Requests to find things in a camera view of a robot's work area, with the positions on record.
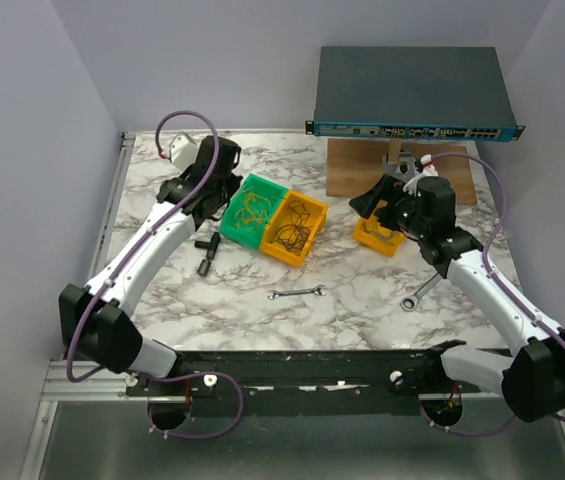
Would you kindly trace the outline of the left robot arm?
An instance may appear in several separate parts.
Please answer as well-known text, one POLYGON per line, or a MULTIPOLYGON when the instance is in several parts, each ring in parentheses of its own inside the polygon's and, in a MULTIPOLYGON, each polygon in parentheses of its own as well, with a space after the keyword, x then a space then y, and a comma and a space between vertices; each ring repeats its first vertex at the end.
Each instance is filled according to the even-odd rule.
POLYGON ((240 155, 236 142, 205 137, 193 162, 161 184, 144 223, 110 264, 85 286, 62 290, 60 324, 68 360, 81 355, 113 373, 149 376, 163 395, 182 387, 176 352, 144 337, 131 317, 171 254, 238 191, 242 178, 233 171, 240 155))

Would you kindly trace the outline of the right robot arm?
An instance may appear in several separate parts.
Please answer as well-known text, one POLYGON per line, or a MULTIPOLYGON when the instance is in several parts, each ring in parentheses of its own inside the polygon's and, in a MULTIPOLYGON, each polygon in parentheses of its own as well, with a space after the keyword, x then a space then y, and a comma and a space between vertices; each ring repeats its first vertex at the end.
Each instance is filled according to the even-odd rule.
POLYGON ((565 328, 537 308, 495 267, 482 245, 456 223, 456 195, 437 176, 408 187, 383 176, 350 207, 362 218, 414 240, 422 258, 459 288, 496 328, 510 353, 466 344, 426 362, 422 379, 442 392, 466 381, 500 395, 513 414, 531 423, 565 409, 565 328))

